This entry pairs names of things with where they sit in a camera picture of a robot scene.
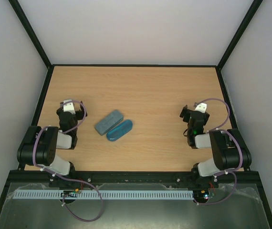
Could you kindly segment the blue transparent glasses case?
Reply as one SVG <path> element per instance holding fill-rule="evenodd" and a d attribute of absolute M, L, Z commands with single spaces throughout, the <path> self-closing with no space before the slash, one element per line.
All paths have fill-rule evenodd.
<path fill-rule="evenodd" d="M 129 119 L 121 122 L 119 125 L 114 127 L 106 134 L 108 141 L 114 142 L 119 138 L 123 137 L 125 134 L 130 132 L 133 128 L 133 122 Z"/>

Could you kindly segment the green glasses case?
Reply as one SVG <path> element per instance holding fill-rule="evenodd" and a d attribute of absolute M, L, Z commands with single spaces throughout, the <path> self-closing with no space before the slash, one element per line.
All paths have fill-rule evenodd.
<path fill-rule="evenodd" d="M 97 124 L 95 124 L 94 128 L 99 135 L 103 136 L 113 127 L 119 124 L 123 120 L 123 118 L 124 116 L 119 110 L 113 110 Z"/>

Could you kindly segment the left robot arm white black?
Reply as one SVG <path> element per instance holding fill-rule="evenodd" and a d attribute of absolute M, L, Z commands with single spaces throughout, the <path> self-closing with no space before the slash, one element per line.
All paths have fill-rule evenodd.
<path fill-rule="evenodd" d="M 53 177 L 72 178 L 75 174 L 73 163 L 58 156 L 56 150 L 75 149 L 77 130 L 87 117 L 87 111 L 82 101 L 68 99 L 60 103 L 56 114 L 59 126 L 28 127 L 17 151 L 17 160 L 49 172 Z"/>

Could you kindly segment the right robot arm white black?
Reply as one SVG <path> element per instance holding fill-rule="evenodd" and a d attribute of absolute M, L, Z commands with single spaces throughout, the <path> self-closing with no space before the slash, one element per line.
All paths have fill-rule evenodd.
<path fill-rule="evenodd" d="M 195 109 L 184 106 L 180 113 L 187 129 L 183 135 L 193 149 L 211 149 L 212 158 L 196 163 L 191 169 L 191 182 L 201 187 L 217 176 L 249 168 L 252 163 L 251 153 L 237 128 L 215 129 L 204 132 L 210 115 L 206 112 L 205 103 L 198 104 Z"/>

